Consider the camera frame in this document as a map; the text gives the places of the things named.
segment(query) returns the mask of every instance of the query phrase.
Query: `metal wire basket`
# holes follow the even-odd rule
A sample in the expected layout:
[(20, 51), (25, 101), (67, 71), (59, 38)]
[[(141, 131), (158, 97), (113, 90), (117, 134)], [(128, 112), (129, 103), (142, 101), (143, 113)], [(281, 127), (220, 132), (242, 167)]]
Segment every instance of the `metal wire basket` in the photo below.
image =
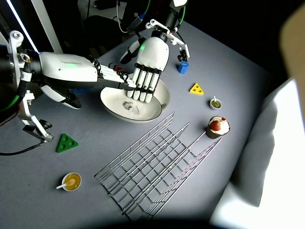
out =
[(101, 182), (130, 220), (151, 219), (221, 142), (215, 141), (198, 155), (169, 130), (174, 112), (163, 119), (94, 177)]

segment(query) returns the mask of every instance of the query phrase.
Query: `gray table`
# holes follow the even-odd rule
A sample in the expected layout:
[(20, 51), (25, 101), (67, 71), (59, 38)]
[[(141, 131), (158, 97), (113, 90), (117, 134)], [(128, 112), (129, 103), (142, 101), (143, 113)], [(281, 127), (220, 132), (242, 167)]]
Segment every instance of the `gray table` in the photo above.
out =
[[(188, 23), (183, 23), (180, 33), (189, 45), (190, 67), (186, 74), (178, 73), (179, 50), (170, 45), (162, 79), (170, 89), (171, 102), (153, 122), (132, 124), (113, 117), (101, 104), (99, 88), (79, 95), (83, 101), (81, 110), (67, 108), (45, 95), (34, 101), (31, 112), (53, 124), (54, 140), (18, 156), (0, 157), (1, 228), (88, 228), (127, 221), (93, 176), (172, 111), (172, 131), (191, 122), (180, 137), (186, 145), (203, 132), (212, 116), (225, 116), (230, 123), (230, 133), (158, 215), (210, 217), (260, 110), (268, 73)], [(100, 60), (105, 65), (119, 63), (135, 39), (120, 44)], [(133, 64), (134, 61), (124, 68), (132, 72)], [(203, 96), (188, 92), (194, 83), (201, 85)], [(208, 105), (214, 94), (224, 104), (220, 111), (213, 111)], [(37, 143), (22, 128), (18, 118), (1, 128), (1, 152), (18, 151)], [(56, 153), (63, 133), (80, 145)], [(212, 142), (204, 137), (193, 151), (198, 153)], [(56, 190), (62, 177), (72, 171), (81, 174), (81, 187), (71, 193)]]

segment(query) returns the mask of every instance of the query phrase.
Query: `cupcake wrapper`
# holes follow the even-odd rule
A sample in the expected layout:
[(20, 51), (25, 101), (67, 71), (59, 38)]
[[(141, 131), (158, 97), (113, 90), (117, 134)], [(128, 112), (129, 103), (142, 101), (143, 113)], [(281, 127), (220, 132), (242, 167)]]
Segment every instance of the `cupcake wrapper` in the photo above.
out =
[(212, 130), (210, 129), (209, 125), (207, 126), (207, 128), (206, 128), (206, 130), (205, 130), (205, 134), (206, 134), (209, 138), (211, 138), (211, 139), (215, 139), (215, 138), (218, 138), (218, 137), (222, 136), (222, 135), (215, 134), (214, 132), (212, 132)]

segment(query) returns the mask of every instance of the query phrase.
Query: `blue cube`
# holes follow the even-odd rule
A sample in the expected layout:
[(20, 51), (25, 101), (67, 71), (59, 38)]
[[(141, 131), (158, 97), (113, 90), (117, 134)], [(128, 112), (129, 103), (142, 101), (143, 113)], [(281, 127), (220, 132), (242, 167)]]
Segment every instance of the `blue cube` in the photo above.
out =
[(186, 71), (187, 71), (188, 68), (189, 68), (189, 63), (186, 62), (186, 61), (182, 61), (182, 62), (180, 63), (179, 68), (178, 68), (178, 72), (179, 72), (180, 74), (184, 74), (184, 73), (186, 73)]

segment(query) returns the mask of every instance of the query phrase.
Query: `small spoon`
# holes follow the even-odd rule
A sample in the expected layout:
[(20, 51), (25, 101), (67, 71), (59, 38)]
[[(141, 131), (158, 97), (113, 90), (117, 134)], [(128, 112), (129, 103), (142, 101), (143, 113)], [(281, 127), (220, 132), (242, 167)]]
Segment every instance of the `small spoon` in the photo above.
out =
[(219, 103), (216, 101), (215, 95), (214, 95), (214, 104), (215, 104), (215, 107), (219, 107)]
[(75, 184), (75, 179), (71, 178), (70, 180), (68, 180), (66, 183), (64, 183), (63, 185), (59, 185), (56, 187), (56, 189), (59, 189), (61, 187), (65, 187), (65, 186), (72, 186)]

